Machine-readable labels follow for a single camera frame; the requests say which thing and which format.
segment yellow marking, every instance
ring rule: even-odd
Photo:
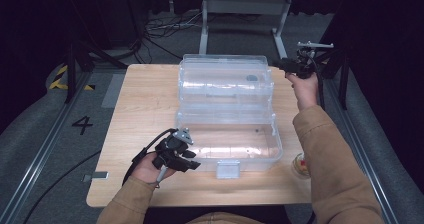
[[[62,74],[64,72],[66,72],[66,70],[68,70],[68,66],[67,65],[65,65],[62,68],[60,68],[59,71],[57,72],[57,75],[56,76],[59,76],[59,74]]]
[[[86,85],[84,87],[84,90],[86,90],[86,91],[94,91],[94,88],[96,88],[95,85]]]
[[[58,89],[65,89],[65,90],[67,90],[67,89],[68,89],[68,85],[60,84],[59,82],[60,82],[60,79],[59,79],[59,80],[54,81],[54,82],[50,85],[50,89],[55,89],[55,88],[58,88]]]

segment transparent box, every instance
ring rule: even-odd
[[[282,157],[264,56],[184,55],[178,86],[177,127],[190,130],[197,170],[237,178]]]

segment person's right hand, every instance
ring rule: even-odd
[[[293,83],[292,87],[297,98],[299,111],[318,104],[318,78],[316,73],[312,73],[308,79],[301,79],[290,72],[286,72],[285,77]]]
[[[157,185],[156,179],[159,176],[159,173],[161,170],[158,170],[155,166],[153,166],[152,161],[157,156],[156,153],[149,153],[147,154],[141,162],[136,166],[134,171],[132,172],[131,176],[146,182],[148,184]],[[168,169],[166,170],[164,179],[172,176],[175,173],[175,170]]]

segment small cup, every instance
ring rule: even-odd
[[[303,177],[310,177],[308,167],[306,166],[305,155],[299,153],[293,160],[293,168],[296,173]]]

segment tan sleeve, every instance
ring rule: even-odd
[[[143,223],[155,188],[130,176],[97,223]]]
[[[301,111],[293,124],[311,175],[318,223],[383,223],[371,183],[322,108]]]

